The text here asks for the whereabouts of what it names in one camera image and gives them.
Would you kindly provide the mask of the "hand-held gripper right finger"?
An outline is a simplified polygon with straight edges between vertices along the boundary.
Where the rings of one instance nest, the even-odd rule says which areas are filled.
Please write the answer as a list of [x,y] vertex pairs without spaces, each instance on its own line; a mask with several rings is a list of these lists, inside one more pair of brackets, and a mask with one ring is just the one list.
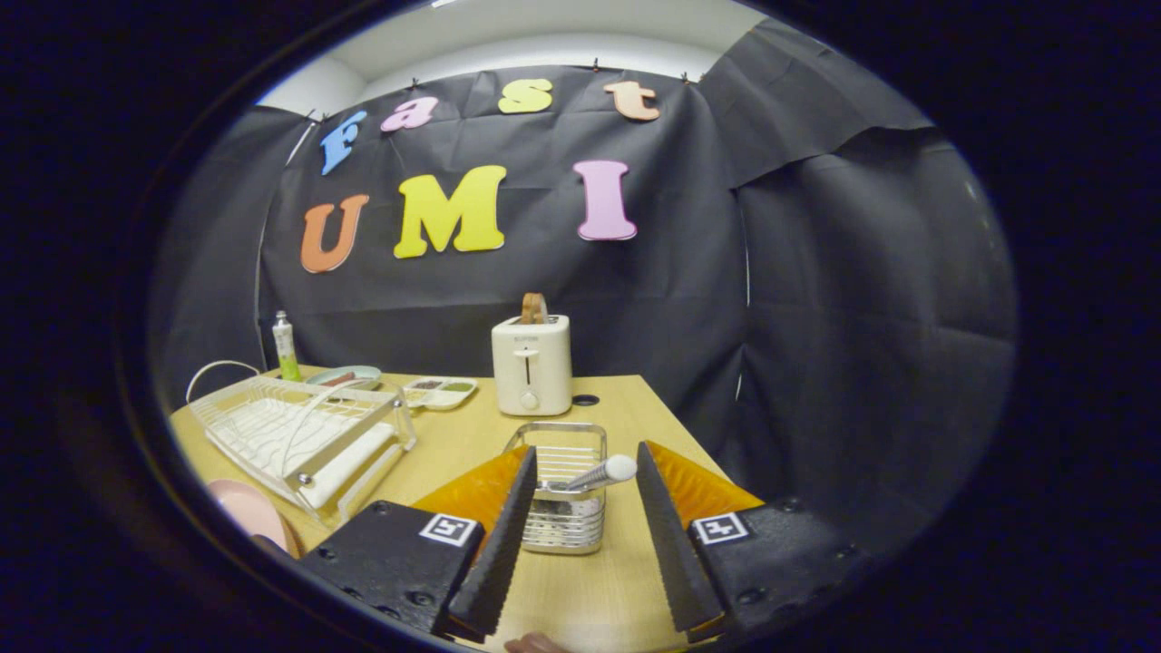
[[750,639],[838,598],[872,557],[795,498],[764,502],[659,443],[639,443],[636,483],[676,630]]

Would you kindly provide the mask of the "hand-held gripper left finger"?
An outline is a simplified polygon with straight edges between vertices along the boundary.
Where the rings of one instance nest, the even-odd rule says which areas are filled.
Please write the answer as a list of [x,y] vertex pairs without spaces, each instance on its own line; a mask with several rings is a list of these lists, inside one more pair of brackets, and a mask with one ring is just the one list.
[[493,455],[412,505],[380,500],[300,565],[399,620],[444,639],[493,636],[538,485],[538,452]]

